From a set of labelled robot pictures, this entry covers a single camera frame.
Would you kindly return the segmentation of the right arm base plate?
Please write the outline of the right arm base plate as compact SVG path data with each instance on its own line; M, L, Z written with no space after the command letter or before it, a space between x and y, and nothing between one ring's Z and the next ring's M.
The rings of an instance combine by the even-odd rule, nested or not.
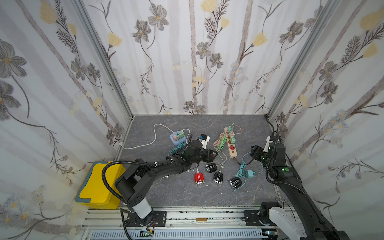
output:
M277 225L262 218L259 215L259 211L244 211L244 217L242 221L246 223L247 227L276 227Z

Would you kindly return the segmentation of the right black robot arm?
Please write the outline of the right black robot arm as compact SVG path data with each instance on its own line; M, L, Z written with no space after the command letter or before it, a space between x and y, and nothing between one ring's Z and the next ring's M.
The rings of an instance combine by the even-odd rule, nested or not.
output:
M297 171L287 165L283 144L271 142L266 147L265 152L262 147L252 146L250 155L262 163L267 181L287 196L301 222L285 216L282 207L273 207L270 202L262 203L261 222L275 224L290 240L348 240L346 232L337 230L317 208Z

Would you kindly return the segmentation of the teal charger end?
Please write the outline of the teal charger end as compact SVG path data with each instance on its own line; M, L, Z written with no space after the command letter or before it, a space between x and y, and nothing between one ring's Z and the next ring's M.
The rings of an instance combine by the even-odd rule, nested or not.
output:
M256 175L255 171L252 171L252 170L245 170L244 171L244 177L245 178L254 178L255 175Z

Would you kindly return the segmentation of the red shaver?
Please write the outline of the red shaver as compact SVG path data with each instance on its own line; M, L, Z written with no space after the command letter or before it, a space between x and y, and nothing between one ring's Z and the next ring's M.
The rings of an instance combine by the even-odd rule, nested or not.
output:
M205 178L204 178L204 175L202 173L196 173L195 174L195 183L198 186L205 183Z

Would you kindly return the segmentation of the beige power strip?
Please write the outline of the beige power strip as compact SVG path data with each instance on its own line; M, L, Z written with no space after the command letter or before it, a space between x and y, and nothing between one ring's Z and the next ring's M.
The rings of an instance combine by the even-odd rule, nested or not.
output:
M226 140L227 140L227 147L228 147L229 157L231 159L234 159L234 158L236 158L238 156L237 149L236 149L235 144L234 145L230 144L229 140L230 140L230 137L232 137L232 136L236 137L236 135L235 135L235 133L234 133L234 131L232 129L230 130L229 127L224 128L224 131L225 131Z

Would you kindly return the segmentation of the black shaver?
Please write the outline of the black shaver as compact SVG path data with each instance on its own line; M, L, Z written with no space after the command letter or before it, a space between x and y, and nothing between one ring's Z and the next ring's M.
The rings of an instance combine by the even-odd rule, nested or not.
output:
M215 172L213 177L213 183L216 185L221 185L223 183L224 175L221 172Z
M218 167L215 163L209 163L205 166L205 169L208 173L214 173L217 171Z
M237 189L239 189L243 185L243 182L239 177L234 177L234 178L229 180L229 184L230 184L232 190L236 191Z

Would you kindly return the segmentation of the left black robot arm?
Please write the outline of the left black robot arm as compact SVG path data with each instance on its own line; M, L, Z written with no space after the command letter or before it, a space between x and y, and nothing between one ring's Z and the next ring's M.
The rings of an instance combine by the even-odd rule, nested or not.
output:
M137 215L136 223L147 227L155 220L154 210L146 199L154 181L161 177L182 174L188 171L192 164L212 163L217 156L217 151L207 150L202 142L192 140L174 154L167 156L163 162L149 163L143 159L110 162L102 169L101 178L107 190ZM114 165L128 165L128 168L115 180L114 187L111 187L106 173Z

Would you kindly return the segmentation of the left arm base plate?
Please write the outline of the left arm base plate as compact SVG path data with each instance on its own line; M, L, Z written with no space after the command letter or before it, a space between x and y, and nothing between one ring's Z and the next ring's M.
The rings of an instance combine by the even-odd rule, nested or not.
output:
M144 219L141 219L136 213L128 213L125 219L126 227L165 227L167 221L166 211L152 211Z

